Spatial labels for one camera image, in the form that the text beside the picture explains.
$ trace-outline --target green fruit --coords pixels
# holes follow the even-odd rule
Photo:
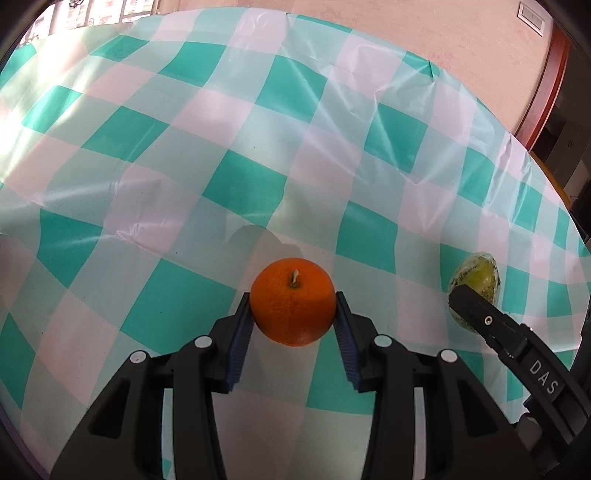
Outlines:
[[[468,285],[472,290],[478,293],[486,301],[492,303],[495,307],[499,299],[499,287],[501,279],[496,267],[495,259],[491,254],[478,252],[465,259],[456,272],[447,287],[447,304],[449,305],[449,294],[458,285]],[[474,329],[468,325],[456,312],[450,309],[453,319],[466,330],[474,332]]]

